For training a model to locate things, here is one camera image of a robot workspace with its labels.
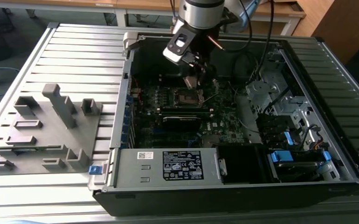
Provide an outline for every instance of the wooden table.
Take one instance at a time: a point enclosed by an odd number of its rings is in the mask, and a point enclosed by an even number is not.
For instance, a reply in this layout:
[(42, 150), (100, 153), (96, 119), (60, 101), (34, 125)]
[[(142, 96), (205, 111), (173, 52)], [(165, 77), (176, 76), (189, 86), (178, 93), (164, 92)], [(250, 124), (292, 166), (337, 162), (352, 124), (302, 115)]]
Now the wooden table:
[[(0, 7), (114, 13), (120, 27), (128, 25), (128, 14), (172, 15), (169, 0), (0, 0)], [(294, 11), (286, 3), (274, 5), (274, 22), (285, 23), (281, 35), (290, 35), (304, 12)], [(269, 4), (258, 6), (253, 21), (269, 21)]]

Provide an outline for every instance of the computer component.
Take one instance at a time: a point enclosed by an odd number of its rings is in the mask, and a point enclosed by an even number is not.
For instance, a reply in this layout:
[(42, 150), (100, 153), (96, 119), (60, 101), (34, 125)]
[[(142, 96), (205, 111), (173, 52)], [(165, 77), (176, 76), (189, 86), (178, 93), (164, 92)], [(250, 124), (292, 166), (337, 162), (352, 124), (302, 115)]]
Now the computer component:
[[(114, 123), (105, 184), (93, 191), (110, 215), (304, 207), (357, 190), (359, 157), (286, 42), (273, 41), (250, 80), (245, 72), (228, 75), (216, 52), (216, 79), (188, 90), (148, 47), (158, 50), (164, 40), (142, 34), (126, 61), (133, 72), (122, 91), (130, 80), (137, 85), (134, 144), (122, 147)], [(144, 58), (162, 63), (154, 72), (141, 68)], [(117, 105), (128, 98), (120, 96)], [(114, 120), (121, 115), (117, 106)]]

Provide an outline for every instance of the barcode sticker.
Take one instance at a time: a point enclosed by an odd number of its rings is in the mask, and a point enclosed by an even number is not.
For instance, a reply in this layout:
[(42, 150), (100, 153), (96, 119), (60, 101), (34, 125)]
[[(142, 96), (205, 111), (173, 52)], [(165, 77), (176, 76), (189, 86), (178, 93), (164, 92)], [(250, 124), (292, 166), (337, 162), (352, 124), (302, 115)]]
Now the barcode sticker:
[(137, 152), (137, 159), (138, 160), (152, 160), (153, 159), (153, 152)]
[(112, 4), (94, 4), (96, 6), (105, 6), (105, 7), (113, 7), (113, 5)]

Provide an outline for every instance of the power supply label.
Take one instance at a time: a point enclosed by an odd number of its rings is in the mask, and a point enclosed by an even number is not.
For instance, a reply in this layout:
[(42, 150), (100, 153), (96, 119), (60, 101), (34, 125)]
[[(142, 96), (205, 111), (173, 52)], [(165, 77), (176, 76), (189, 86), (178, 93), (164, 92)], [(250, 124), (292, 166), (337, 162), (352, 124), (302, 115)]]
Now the power supply label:
[(164, 151), (162, 169), (166, 181), (202, 180), (201, 152)]

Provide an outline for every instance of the white label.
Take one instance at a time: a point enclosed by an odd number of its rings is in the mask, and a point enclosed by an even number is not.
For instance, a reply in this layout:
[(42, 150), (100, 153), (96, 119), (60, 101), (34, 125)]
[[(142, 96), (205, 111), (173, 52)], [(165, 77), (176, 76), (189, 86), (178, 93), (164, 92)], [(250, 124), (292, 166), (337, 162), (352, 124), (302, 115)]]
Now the white label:
[(289, 14), (289, 17), (302, 17), (302, 15), (297, 15), (297, 14)]
[(153, 152), (137, 152), (137, 159), (138, 160), (152, 160), (153, 159)]
[(112, 4), (94, 4), (96, 6), (106, 6), (106, 7), (112, 7), (113, 5)]

